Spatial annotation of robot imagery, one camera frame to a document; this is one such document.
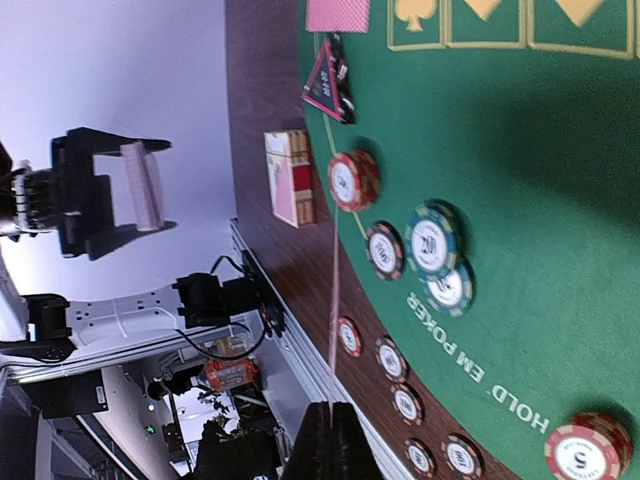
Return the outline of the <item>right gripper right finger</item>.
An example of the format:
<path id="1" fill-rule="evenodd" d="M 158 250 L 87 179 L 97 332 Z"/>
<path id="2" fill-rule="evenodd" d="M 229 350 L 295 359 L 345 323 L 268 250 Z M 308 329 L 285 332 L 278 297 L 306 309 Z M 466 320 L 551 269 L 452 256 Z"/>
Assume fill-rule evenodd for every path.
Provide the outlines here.
<path id="1" fill-rule="evenodd" d="M 367 438 L 352 404 L 333 404 L 331 426 L 331 478 L 382 479 Z"/>

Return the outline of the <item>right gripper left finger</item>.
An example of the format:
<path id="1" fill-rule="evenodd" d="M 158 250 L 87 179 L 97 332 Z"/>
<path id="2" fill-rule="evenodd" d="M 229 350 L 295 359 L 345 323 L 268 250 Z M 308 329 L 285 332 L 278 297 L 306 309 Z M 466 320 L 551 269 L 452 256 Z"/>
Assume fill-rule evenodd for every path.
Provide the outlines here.
<path id="1" fill-rule="evenodd" d="M 327 402 L 310 403 L 305 411 L 282 479 L 330 479 L 331 416 Z"/>

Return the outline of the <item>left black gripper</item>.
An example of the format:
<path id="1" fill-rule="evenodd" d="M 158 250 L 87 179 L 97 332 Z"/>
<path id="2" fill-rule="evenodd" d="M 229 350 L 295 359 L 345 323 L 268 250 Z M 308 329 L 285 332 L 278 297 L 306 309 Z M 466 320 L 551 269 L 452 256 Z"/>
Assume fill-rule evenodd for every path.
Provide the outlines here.
<path id="1" fill-rule="evenodd" d="M 111 181 L 95 173 L 94 157 L 119 156 L 122 146 L 135 143 L 151 153 L 172 147 L 169 140 L 129 138 L 88 127 L 68 130 L 51 141 L 57 231 L 65 258 L 86 255 L 96 261 L 135 240 L 177 226 L 166 221 L 158 230 L 141 231 L 136 224 L 115 227 Z"/>

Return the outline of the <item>pink playing card deck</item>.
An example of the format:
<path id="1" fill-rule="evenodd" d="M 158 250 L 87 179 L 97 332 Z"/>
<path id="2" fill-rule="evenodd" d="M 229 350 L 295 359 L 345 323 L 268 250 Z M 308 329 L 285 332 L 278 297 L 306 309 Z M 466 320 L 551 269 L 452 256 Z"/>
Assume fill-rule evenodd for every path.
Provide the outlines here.
<path id="1" fill-rule="evenodd" d="M 120 147 L 131 192 L 136 228 L 155 232 L 164 227 L 163 193 L 155 156 L 141 142 Z"/>

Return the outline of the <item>red poker chip stack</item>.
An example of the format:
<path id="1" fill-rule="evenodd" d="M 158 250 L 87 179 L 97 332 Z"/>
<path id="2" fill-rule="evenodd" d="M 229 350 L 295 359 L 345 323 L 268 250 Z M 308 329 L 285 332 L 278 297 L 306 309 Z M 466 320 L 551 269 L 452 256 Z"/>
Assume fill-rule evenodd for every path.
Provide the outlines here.
<path id="1" fill-rule="evenodd" d="M 341 316 L 338 319 L 338 337 L 343 349 L 352 357 L 359 357 L 362 353 L 362 343 L 359 331 L 352 319 Z"/>

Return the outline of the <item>pink card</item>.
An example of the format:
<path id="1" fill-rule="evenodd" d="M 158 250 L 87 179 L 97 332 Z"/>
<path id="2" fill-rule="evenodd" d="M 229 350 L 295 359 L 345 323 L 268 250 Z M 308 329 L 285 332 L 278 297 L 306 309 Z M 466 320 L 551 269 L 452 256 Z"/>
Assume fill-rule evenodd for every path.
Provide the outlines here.
<path id="1" fill-rule="evenodd" d="M 367 33 L 370 0 L 308 0 L 306 30 L 312 33 Z"/>
<path id="2" fill-rule="evenodd" d="M 339 206 L 335 205 L 334 208 L 334 231 L 333 231 L 333 249 L 332 249 L 332 286 L 331 286 L 331 310 L 330 310 L 330 324 L 329 324 L 329 353 L 328 353 L 328 367 L 329 367 L 329 394 L 328 394 L 328 408 L 329 408 L 329 425 L 333 426 L 334 417 L 334 402 L 336 399 L 336 358 L 337 358 L 337 343 L 338 343 L 338 316 L 339 316 L 339 302 L 340 302 L 340 267 L 339 267 Z"/>

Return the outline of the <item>brown chip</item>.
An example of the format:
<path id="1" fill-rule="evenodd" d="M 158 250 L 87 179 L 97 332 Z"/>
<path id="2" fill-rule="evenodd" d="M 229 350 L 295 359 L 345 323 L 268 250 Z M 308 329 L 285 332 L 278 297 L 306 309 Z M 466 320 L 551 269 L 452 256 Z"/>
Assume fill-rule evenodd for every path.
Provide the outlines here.
<path id="1" fill-rule="evenodd" d="M 405 254 L 397 230 L 386 221 L 373 223 L 366 232 L 366 255 L 378 278 L 397 281 L 401 278 Z"/>

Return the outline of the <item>red chips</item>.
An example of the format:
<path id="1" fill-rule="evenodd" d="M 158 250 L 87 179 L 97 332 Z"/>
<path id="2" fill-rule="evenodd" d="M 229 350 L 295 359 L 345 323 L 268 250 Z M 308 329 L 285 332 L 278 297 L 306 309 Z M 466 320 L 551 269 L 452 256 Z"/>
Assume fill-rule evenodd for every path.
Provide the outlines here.
<path id="1" fill-rule="evenodd" d="M 379 168 L 363 150 L 334 155 L 328 166 L 328 180 L 332 197 L 345 212 L 365 211 L 379 198 Z"/>
<path id="2" fill-rule="evenodd" d="M 621 422 L 597 412 L 574 415 L 547 438 L 551 473 L 565 480 L 616 480 L 629 469 L 634 445 Z"/>

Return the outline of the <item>green chips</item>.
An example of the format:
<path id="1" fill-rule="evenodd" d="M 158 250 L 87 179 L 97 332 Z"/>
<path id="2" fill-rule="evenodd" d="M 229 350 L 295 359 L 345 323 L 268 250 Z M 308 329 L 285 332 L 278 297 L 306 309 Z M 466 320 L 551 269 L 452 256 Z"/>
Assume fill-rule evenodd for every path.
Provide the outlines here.
<path id="1" fill-rule="evenodd" d="M 402 237 L 408 264 L 427 303 L 444 315 L 463 315 L 474 299 L 474 274 L 465 257 L 464 229 L 455 209 L 438 199 L 418 204 Z"/>

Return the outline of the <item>triangular black red dealer button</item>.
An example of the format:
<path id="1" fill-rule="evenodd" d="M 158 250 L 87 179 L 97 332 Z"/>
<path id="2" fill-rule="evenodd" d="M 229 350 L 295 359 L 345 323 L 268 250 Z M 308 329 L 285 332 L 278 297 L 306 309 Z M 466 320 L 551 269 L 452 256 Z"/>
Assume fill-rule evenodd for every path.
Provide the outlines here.
<path id="1" fill-rule="evenodd" d="M 348 74 L 341 36 L 328 33 L 304 84 L 303 100 L 341 124 L 354 124 L 355 105 Z"/>

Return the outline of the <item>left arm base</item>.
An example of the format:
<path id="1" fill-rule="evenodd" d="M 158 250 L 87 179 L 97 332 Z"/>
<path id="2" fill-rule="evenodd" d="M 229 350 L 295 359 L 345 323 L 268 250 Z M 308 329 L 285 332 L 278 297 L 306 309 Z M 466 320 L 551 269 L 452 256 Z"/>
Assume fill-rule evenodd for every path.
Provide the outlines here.
<path id="1" fill-rule="evenodd" d="M 223 261 L 240 276 L 221 282 L 215 272 Z M 267 336 L 281 338 L 285 331 L 282 304 L 258 272 L 257 264 L 249 259 L 247 250 L 241 251 L 240 264 L 228 255 L 221 255 L 208 273 L 181 277 L 171 287 L 178 292 L 181 302 L 178 314 L 185 319 L 187 328 L 226 326 L 233 317 L 256 310 Z"/>

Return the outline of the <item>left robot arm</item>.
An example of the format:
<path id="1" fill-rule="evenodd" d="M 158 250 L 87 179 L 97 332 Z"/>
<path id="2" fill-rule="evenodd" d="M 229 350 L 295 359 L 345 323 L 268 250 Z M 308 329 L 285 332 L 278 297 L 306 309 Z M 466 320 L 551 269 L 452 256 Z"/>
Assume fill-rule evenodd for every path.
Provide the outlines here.
<path id="1" fill-rule="evenodd" d="M 163 213 L 155 153 L 164 139 L 130 138 L 87 127 L 51 142 L 51 165 L 35 170 L 1 154 L 1 234 L 12 241 L 55 232 L 65 258 L 96 261 L 133 240 L 173 228 Z M 117 225 L 111 181 L 95 172 L 94 159 L 122 162 L 136 220 Z M 247 274 L 220 282 L 213 272 L 192 273 L 147 293 L 101 301 L 71 301 L 55 293 L 20 294 L 1 271 L 1 352 L 37 364 L 59 365 L 107 338 L 146 331 L 184 336 L 199 327 L 224 327 L 232 317 L 264 303 Z"/>

